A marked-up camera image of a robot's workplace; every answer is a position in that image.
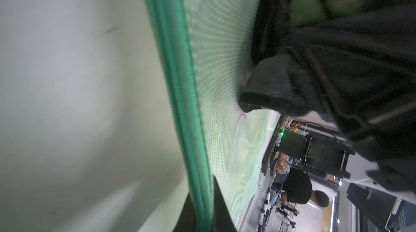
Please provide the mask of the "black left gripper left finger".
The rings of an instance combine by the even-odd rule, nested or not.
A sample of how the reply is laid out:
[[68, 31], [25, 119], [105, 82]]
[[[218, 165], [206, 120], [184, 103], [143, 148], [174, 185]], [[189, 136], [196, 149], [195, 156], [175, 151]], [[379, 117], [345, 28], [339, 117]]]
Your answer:
[[197, 221], [194, 204], [190, 194], [187, 195], [182, 212], [173, 232], [196, 232]]

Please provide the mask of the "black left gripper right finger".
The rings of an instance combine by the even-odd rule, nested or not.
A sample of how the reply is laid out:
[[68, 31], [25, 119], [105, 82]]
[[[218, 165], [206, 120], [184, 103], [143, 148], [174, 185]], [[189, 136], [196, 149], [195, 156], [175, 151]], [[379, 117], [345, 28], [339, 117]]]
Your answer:
[[213, 178], [213, 191], [214, 191], [214, 207], [213, 207], [213, 232], [237, 232], [234, 223], [229, 214], [224, 197], [219, 187], [218, 181], [215, 176]]

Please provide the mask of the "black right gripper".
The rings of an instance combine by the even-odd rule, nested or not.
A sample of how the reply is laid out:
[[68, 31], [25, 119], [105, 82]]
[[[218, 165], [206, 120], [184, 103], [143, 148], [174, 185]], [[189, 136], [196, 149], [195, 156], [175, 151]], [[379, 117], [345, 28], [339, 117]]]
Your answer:
[[402, 4], [321, 23], [305, 50], [331, 117], [389, 191], [416, 190], [416, 6]]

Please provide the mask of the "pale green document bag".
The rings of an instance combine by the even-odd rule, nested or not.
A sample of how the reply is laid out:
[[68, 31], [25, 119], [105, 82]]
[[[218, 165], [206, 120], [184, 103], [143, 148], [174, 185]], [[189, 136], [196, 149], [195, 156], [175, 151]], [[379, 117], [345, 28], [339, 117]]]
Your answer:
[[212, 232], [216, 177], [235, 225], [258, 189], [271, 112], [244, 113], [259, 0], [145, 0], [195, 209]]

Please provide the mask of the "green and grey cleaning cloth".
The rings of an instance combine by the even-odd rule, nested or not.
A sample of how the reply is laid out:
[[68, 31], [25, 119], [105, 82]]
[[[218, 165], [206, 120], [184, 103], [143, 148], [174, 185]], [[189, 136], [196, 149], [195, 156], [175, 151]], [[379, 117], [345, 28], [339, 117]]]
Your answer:
[[331, 112], [307, 64], [305, 50], [329, 41], [319, 25], [369, 11], [375, 0], [260, 0], [253, 29], [252, 75], [238, 104], [248, 113], [271, 109], [289, 116]]

